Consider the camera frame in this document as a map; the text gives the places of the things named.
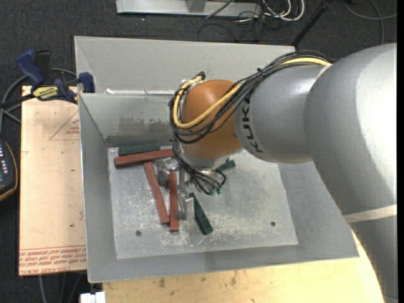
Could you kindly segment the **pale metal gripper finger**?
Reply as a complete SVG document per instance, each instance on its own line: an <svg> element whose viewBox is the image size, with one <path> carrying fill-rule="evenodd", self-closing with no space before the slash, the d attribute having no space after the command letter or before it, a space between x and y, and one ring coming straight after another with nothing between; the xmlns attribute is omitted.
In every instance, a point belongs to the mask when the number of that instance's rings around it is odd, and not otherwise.
<svg viewBox="0 0 404 303"><path fill-rule="evenodd" d="M168 185L168 178L171 173L179 170L179 164L174 158L163 158L157 160L157 180L161 186Z"/></svg>
<svg viewBox="0 0 404 303"><path fill-rule="evenodd" d="M179 197L179 219L187 220L194 216L194 198L185 192L180 193Z"/></svg>

